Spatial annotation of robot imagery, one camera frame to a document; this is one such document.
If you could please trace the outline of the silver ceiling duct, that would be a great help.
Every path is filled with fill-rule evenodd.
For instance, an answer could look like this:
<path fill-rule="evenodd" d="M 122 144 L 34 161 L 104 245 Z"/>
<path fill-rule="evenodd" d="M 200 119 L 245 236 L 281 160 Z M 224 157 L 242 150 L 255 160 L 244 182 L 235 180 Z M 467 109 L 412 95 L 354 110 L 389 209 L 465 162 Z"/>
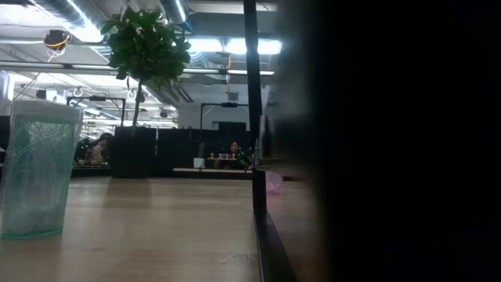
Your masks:
<path fill-rule="evenodd" d="M 185 0 L 159 0 L 170 24 L 182 24 L 189 15 Z"/>
<path fill-rule="evenodd" d="M 97 43 L 103 35 L 97 21 L 87 16 L 75 0 L 28 0 L 43 13 L 60 22 L 74 37 L 82 42 Z"/>

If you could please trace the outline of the black plant pot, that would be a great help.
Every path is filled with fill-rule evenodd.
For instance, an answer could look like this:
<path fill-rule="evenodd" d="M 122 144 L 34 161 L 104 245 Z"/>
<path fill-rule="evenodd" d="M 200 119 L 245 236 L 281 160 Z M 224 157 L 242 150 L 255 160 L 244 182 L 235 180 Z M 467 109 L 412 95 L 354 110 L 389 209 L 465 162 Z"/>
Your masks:
<path fill-rule="evenodd" d="M 118 179 L 144 179 L 154 163 L 157 148 L 155 128 L 116 127 L 110 145 L 111 176 Z"/>

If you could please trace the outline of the background wooden table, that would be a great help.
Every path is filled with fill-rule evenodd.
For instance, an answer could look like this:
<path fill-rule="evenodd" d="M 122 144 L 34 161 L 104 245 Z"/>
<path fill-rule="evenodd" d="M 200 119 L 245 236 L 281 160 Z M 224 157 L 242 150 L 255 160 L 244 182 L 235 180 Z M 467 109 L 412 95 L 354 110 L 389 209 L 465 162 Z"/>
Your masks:
<path fill-rule="evenodd" d="M 215 168 L 174 168 L 172 176 L 184 179 L 251 180 L 252 171 Z"/>

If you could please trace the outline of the clear green plastic cup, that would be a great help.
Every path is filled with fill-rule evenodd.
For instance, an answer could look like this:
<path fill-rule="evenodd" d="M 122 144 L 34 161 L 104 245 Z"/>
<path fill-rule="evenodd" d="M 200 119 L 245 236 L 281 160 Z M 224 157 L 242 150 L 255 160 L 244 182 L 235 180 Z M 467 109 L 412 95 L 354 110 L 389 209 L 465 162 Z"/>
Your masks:
<path fill-rule="evenodd" d="M 13 102 L 2 172 L 0 238 L 61 233 L 83 113 L 44 100 Z"/>

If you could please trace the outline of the black room partition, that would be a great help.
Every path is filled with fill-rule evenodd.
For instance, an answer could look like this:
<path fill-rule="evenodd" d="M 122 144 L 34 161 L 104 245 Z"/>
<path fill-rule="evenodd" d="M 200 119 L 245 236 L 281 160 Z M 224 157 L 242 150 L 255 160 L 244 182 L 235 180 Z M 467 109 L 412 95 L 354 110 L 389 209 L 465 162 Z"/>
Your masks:
<path fill-rule="evenodd" d="M 229 161 L 209 161 L 210 154 L 229 154 L 230 145 L 237 141 L 251 156 L 251 133 L 243 124 L 224 124 L 217 130 L 180 128 L 158 131 L 157 152 L 151 172 L 155 176 L 172 177 L 174 168 L 194 168 L 193 159 L 205 159 L 205 168 L 230 169 Z"/>

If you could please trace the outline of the bright ceiling light panel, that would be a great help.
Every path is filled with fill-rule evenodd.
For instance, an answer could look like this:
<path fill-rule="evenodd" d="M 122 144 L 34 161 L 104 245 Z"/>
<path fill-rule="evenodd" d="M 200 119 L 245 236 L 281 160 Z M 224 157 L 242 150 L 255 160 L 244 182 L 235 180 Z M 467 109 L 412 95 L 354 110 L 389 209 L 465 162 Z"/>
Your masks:
<path fill-rule="evenodd" d="M 247 45 L 244 38 L 230 38 L 224 42 L 220 38 L 190 38 L 190 52 L 230 52 L 245 54 Z M 258 53 L 260 55 L 276 55 L 281 52 L 282 42 L 272 39 L 258 39 Z"/>

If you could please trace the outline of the green leafy tree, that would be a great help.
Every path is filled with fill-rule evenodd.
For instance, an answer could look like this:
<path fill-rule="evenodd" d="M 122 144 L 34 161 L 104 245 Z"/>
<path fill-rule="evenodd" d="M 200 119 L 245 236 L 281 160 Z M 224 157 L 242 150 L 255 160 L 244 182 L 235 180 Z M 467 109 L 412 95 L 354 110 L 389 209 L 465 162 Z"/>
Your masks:
<path fill-rule="evenodd" d="M 116 79 L 138 82 L 132 127 L 137 126 L 139 106 L 144 102 L 144 85 L 159 90 L 179 80 L 190 61 L 191 44 L 172 27 L 160 22 L 161 12 L 135 11 L 128 7 L 103 21 L 100 33 L 109 37 L 108 66 L 117 71 Z"/>

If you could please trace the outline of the pink medicine bottle white cap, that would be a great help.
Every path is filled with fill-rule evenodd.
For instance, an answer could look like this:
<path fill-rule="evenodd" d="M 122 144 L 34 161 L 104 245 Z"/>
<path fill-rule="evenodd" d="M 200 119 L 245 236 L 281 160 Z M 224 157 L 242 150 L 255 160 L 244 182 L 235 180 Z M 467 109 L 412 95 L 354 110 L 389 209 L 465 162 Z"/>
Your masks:
<path fill-rule="evenodd" d="M 283 177 L 275 172 L 265 173 L 265 188 L 266 193 L 269 195 L 279 195 L 281 194 L 281 189 L 283 186 Z"/>

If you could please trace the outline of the long ceiling light strip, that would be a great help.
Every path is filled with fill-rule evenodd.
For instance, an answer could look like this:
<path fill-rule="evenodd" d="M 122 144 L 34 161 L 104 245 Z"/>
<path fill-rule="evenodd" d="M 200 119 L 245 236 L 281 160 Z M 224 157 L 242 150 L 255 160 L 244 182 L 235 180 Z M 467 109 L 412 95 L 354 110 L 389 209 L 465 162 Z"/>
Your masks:
<path fill-rule="evenodd" d="M 112 75 L 117 69 L 107 65 L 76 64 L 76 63 L 46 63 L 22 62 L 0 60 L 0 69 L 5 71 L 26 71 L 42 73 L 68 73 L 68 74 L 98 74 Z M 219 75 L 247 75 L 246 70 L 211 69 L 211 68 L 185 68 L 184 74 L 219 74 Z"/>

